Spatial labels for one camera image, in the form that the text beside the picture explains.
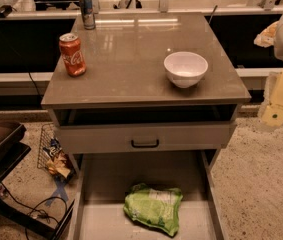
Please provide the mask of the green rice chip bag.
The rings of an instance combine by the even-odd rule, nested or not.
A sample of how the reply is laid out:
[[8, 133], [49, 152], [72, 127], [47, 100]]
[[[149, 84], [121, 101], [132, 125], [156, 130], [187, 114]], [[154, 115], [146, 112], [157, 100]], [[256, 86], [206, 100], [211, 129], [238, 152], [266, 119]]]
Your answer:
[[132, 220], [174, 237], [179, 230], [179, 188], [153, 189], [145, 183], [132, 186], [125, 196], [123, 210]]

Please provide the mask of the grey drawer cabinet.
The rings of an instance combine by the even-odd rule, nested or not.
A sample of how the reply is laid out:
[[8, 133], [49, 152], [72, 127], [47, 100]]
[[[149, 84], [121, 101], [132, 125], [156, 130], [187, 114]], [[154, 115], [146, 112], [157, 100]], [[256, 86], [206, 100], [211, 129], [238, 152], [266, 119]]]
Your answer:
[[[199, 13], [100, 14], [87, 30], [76, 23], [87, 64], [70, 77], [55, 68], [42, 105], [55, 128], [154, 123], [225, 122], [236, 119], [249, 93]], [[208, 62], [194, 86], [179, 88], [166, 76], [164, 59], [193, 52]], [[221, 149], [177, 150], [205, 153], [208, 171]], [[85, 153], [68, 154], [80, 176]]]

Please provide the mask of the open middle drawer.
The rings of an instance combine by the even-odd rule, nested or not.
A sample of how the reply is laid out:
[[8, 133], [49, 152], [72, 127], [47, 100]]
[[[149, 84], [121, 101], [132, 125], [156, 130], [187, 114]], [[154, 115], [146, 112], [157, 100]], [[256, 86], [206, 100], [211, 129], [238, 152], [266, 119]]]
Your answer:
[[[123, 211], [131, 186], [183, 194], [173, 237]], [[88, 154], [83, 157], [67, 240], [229, 240], [202, 151]]]

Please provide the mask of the blue snack bag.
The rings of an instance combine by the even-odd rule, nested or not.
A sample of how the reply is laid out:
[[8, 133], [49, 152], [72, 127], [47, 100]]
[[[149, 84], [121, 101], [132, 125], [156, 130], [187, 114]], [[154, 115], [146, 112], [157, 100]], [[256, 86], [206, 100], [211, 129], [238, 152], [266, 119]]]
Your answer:
[[51, 159], [53, 159], [61, 150], [61, 145], [56, 138], [50, 140], [50, 144], [42, 148], [44, 153]]

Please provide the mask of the yellow crumpled snack bag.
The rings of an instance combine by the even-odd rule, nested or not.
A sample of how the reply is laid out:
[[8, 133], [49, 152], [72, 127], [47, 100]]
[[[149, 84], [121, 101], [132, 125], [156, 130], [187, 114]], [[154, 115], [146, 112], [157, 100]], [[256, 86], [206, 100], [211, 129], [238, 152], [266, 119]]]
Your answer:
[[52, 176], [60, 176], [63, 179], [67, 179], [72, 171], [67, 155], [62, 152], [50, 158], [46, 162], [46, 167]]

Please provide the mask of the white ceramic bowl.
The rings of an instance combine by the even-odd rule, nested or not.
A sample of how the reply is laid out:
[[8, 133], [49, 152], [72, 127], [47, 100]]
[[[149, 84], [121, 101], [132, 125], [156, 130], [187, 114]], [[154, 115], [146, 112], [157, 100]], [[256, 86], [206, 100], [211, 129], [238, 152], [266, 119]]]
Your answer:
[[179, 88], [196, 85], [207, 73], [208, 62], [193, 52], [174, 52], [164, 59], [167, 78]]

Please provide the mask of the blue silver energy drink can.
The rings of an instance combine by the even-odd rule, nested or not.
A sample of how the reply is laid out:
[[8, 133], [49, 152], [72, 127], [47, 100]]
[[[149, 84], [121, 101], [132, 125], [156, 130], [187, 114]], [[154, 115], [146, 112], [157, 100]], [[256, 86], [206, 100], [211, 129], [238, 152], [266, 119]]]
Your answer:
[[84, 28], [87, 30], [94, 29], [95, 18], [92, 0], [79, 0], [79, 6]]

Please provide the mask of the orange Coca-Cola can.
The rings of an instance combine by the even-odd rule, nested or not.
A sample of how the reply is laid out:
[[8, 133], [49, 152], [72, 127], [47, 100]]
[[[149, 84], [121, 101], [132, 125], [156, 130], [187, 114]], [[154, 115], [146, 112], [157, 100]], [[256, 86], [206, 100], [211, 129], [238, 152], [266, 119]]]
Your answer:
[[66, 33], [59, 38], [59, 49], [67, 73], [72, 77], [83, 75], [86, 64], [81, 51], [81, 41], [74, 33]]

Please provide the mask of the black tray stand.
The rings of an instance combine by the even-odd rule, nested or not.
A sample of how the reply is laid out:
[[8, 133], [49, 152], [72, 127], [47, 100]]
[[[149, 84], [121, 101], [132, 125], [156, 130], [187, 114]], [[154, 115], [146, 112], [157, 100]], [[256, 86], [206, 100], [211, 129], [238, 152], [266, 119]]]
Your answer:
[[[21, 143], [26, 128], [15, 121], [0, 121], [0, 183], [30, 152], [31, 148]], [[73, 203], [65, 205], [65, 214], [55, 227], [50, 227], [31, 215], [26, 215], [9, 206], [0, 198], [0, 215], [23, 226], [25, 231], [44, 237], [46, 240], [60, 240], [60, 236], [71, 219]]]

